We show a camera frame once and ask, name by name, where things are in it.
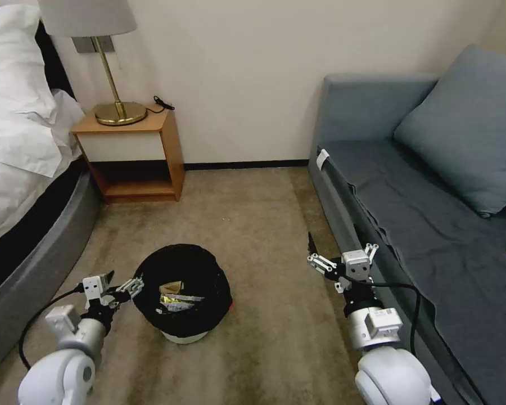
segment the lamp shade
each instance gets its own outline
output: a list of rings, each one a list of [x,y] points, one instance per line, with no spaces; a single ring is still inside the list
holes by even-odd
[[[45,30],[59,37],[101,37],[137,28],[127,0],[38,0]]]

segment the floor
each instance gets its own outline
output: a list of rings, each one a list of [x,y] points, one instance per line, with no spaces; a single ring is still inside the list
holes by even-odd
[[[338,254],[305,168],[188,172],[178,203],[102,208],[60,293],[110,270],[123,282],[151,252],[191,243],[217,257],[234,307],[205,338],[180,346],[122,306],[88,404],[363,404],[344,302],[307,266],[308,230],[323,254]],[[69,303],[81,310],[83,297]],[[55,347],[40,320],[28,359]],[[0,366],[0,405],[16,403],[24,375],[13,350]]]

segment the baseboard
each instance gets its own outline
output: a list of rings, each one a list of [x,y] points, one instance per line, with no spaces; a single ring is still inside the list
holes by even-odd
[[[185,163],[186,170],[218,170],[218,169],[252,169],[276,167],[302,167],[308,165],[307,159],[295,160],[260,160],[249,162],[221,162],[221,163]]]

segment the sofa armrest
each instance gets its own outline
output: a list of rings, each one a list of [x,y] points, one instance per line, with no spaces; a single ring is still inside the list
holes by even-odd
[[[431,74],[326,76],[311,152],[331,141],[391,137],[436,82]]]

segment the trash can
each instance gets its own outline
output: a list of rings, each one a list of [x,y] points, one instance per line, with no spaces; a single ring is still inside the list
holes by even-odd
[[[232,305],[231,288],[209,251],[197,245],[169,245],[148,256],[135,272],[144,287],[133,302],[170,341],[191,343],[216,327]],[[199,299],[190,308],[168,310],[161,287],[181,285],[180,296]]]

